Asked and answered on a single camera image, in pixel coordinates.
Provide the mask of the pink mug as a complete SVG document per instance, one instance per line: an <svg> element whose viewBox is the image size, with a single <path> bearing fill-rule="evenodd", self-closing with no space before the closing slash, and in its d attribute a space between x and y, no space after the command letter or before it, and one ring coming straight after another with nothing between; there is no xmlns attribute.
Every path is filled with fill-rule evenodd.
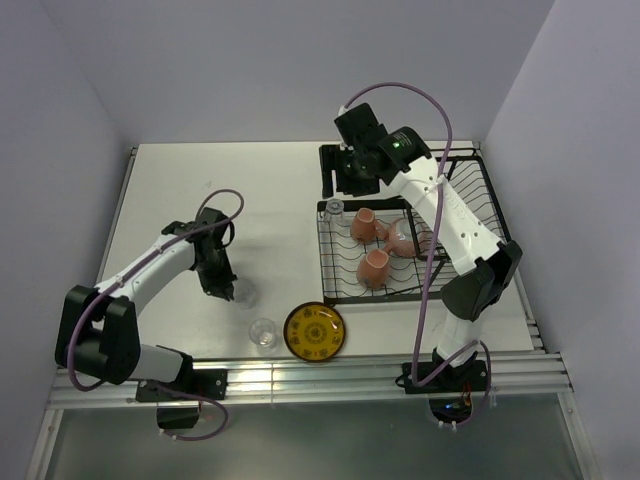
<svg viewBox="0 0 640 480"><path fill-rule="evenodd" d="M350 225L351 238L360 244L371 244L377 240L386 240L387 229L369 208L360 208Z"/></svg>
<svg viewBox="0 0 640 480"><path fill-rule="evenodd" d="M361 286L376 291L384 286L389 271L389 254L385 250L374 249L360 261L356 271L356 279Z"/></svg>

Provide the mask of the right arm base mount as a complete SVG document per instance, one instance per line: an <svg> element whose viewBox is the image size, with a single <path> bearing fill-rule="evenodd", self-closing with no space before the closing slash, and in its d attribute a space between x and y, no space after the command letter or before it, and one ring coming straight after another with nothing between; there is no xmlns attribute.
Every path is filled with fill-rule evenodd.
<svg viewBox="0 0 640 480"><path fill-rule="evenodd" d="M457 394L456 398L429 400L430 413L443 423L453 424L468 420L474 412L472 395L484 394L480 406L488 398L492 383L491 363L479 360L476 354L460 367L447 366L424 386L416 386L411 377L411 363L401 366L395 385L408 395Z"/></svg>

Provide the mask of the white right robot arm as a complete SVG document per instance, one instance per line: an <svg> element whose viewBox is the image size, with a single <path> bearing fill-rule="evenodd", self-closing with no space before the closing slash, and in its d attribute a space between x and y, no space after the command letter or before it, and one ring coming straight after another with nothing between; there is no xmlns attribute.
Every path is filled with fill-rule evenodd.
<svg viewBox="0 0 640 480"><path fill-rule="evenodd" d="M509 285L522 250L483 224L446 178L445 158L435 158L414 129L388 131L366 103L342 108L334 123L342 143L320 150L322 196L359 197L387 186L427 224L452 263L456 275L441 289L447 316L432 370L438 386L455 389L479 344L482 314Z"/></svg>

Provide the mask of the red floral patterned bowl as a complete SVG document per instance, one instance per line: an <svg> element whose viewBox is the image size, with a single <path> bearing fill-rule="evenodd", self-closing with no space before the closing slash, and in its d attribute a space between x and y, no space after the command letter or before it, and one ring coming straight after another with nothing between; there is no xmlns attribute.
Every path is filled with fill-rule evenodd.
<svg viewBox="0 0 640 480"><path fill-rule="evenodd" d="M387 254L403 258L415 258L417 256L411 224L407 218L397 219L389 226L383 250Z"/></svg>

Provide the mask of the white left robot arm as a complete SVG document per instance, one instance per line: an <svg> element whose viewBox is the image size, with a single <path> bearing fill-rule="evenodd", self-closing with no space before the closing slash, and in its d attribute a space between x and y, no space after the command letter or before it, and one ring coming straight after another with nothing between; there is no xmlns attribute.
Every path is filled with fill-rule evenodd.
<svg viewBox="0 0 640 480"><path fill-rule="evenodd" d="M177 276L193 271L203 292L234 299L237 279L226 248L235 227L223 212L204 207L190 222L174 221L156 242L124 271L94 287L77 285L66 295L54 359L67 368L75 387L82 373L97 384L129 380L159 382L172 399L195 386L190 355L140 340L138 316Z"/></svg>

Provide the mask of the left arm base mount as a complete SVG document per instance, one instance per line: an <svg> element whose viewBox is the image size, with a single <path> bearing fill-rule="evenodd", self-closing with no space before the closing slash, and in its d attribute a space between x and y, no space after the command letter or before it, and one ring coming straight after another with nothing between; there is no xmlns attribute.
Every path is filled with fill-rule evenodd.
<svg viewBox="0 0 640 480"><path fill-rule="evenodd" d="M226 397L227 369L195 370L188 380L172 383L140 381L135 401L156 406L156 423L163 431L177 435L200 436L213 425L225 420L225 414L215 413L212 400Z"/></svg>

